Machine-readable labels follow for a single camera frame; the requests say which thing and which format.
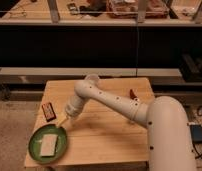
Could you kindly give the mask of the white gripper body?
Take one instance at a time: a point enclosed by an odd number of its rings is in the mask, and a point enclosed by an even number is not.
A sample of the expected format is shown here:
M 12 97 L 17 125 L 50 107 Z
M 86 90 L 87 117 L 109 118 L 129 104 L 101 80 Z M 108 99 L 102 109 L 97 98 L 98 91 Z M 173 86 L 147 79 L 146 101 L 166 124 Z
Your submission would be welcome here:
M 65 112 L 70 118 L 78 117 L 83 111 L 83 101 L 72 97 L 65 106 Z

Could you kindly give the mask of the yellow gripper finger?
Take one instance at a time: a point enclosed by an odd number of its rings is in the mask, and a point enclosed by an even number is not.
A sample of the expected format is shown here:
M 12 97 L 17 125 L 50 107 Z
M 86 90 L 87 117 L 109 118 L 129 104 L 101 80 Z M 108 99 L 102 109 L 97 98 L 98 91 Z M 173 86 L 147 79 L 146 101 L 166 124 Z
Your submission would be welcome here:
M 63 125 L 64 122 L 66 122 L 69 119 L 69 117 L 65 114 L 61 114 L 58 118 L 57 118 L 57 122 L 56 122 L 56 127 L 59 128 Z

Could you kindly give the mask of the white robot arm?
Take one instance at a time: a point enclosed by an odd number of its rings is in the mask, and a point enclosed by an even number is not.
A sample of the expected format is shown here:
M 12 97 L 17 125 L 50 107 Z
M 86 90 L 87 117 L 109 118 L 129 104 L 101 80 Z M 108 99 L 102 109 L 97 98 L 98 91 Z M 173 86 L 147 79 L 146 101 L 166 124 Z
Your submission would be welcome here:
M 147 129 L 150 171 L 197 171 L 189 121 L 178 100 L 161 96 L 146 104 L 101 90 L 96 81 L 80 80 L 56 125 L 78 116 L 89 99 Z

